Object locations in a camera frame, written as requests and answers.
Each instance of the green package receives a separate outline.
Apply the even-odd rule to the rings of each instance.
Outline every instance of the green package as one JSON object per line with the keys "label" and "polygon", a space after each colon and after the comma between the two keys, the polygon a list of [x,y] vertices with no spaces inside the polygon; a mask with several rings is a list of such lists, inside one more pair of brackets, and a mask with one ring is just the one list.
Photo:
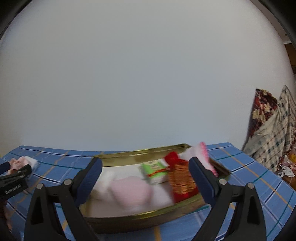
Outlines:
{"label": "green package", "polygon": [[141,164],[144,174],[147,176],[150,184],[159,184],[168,181],[168,172],[162,171],[153,174],[154,172],[162,169],[166,169],[166,166],[159,160],[148,161]]}

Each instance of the silver screw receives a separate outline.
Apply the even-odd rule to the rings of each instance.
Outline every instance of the silver screw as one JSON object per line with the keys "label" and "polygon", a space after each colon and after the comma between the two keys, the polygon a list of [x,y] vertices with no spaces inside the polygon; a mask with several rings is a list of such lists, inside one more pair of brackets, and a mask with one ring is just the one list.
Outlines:
{"label": "silver screw", "polygon": [[254,186],[254,184],[253,183],[248,183],[248,188],[250,188],[250,189],[253,189],[255,186]]}
{"label": "silver screw", "polygon": [[41,189],[41,188],[43,188],[43,183],[39,183],[39,184],[37,185],[36,188],[37,188],[37,189]]}
{"label": "silver screw", "polygon": [[72,180],[71,179],[66,179],[65,181],[64,181],[64,184],[65,185],[70,185],[72,183]]}
{"label": "silver screw", "polygon": [[224,178],[219,179],[219,183],[222,185],[226,185],[227,181]]}

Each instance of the red drawstring bag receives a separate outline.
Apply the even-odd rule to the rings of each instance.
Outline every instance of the red drawstring bag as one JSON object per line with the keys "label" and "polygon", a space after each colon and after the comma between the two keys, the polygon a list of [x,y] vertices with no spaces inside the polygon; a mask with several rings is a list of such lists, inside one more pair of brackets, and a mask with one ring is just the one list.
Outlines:
{"label": "red drawstring bag", "polygon": [[199,193],[197,186],[189,172],[186,160],[179,159],[176,152],[164,157],[169,164],[168,179],[173,189],[174,202],[180,202]]}

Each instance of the blue plaid tablecloth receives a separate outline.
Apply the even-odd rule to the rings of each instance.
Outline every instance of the blue plaid tablecloth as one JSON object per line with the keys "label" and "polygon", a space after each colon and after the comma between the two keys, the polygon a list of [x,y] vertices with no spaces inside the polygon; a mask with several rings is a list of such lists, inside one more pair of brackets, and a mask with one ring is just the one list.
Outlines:
{"label": "blue plaid tablecloth", "polygon": [[[208,145],[207,149],[212,159],[231,171],[229,178],[230,184],[245,186],[248,182],[254,183],[262,204],[266,222],[267,241],[273,240],[295,207],[295,191],[274,173],[267,170],[230,143]],[[7,207],[11,213],[10,219],[13,226],[13,235],[18,240],[22,240],[32,193],[39,182],[43,182],[46,186],[59,185],[67,178],[74,178],[80,170],[88,165],[94,155],[102,153],[115,152],[60,150],[20,146],[0,159],[1,164],[5,161],[10,161],[11,158],[30,156],[40,162],[37,170],[28,182],[29,194],[22,192],[8,200]],[[67,225],[61,206],[57,204],[56,207],[67,238],[75,240]],[[216,239],[217,241],[224,238],[234,207],[233,204],[230,205],[225,221]],[[210,206],[206,205],[193,213],[153,228],[124,234],[102,234],[98,235],[98,237],[100,241],[190,241],[209,212]]]}

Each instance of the plaid fabric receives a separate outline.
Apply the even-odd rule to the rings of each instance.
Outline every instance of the plaid fabric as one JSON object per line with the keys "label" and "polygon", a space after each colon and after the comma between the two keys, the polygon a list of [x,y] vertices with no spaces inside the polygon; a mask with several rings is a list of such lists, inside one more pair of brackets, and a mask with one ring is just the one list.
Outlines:
{"label": "plaid fabric", "polygon": [[[272,241],[288,220],[296,204],[296,192],[274,173],[244,154],[230,143],[207,146],[212,159],[231,171],[229,183],[244,186],[254,183],[258,192],[266,222],[267,241]],[[9,161],[12,157],[31,156],[40,162],[29,181],[29,194],[23,192],[10,198],[7,207],[11,211],[12,233],[21,240],[25,219],[34,188],[39,182],[46,186],[60,184],[66,178],[73,178],[87,166],[92,156],[101,152],[58,150],[20,146],[0,159]],[[67,225],[61,206],[56,205],[58,216],[68,239],[74,240]],[[222,240],[229,226],[234,204],[231,204],[216,240]],[[149,229],[124,234],[98,235],[100,241],[190,241],[210,212],[208,205],[179,219]]]}
{"label": "plaid fabric", "polygon": [[260,128],[277,109],[277,100],[266,90],[256,89],[250,123],[250,137]]}
{"label": "plaid fabric", "polygon": [[287,86],[283,87],[277,106],[274,114],[254,132],[243,149],[273,172],[295,139],[296,105]]}

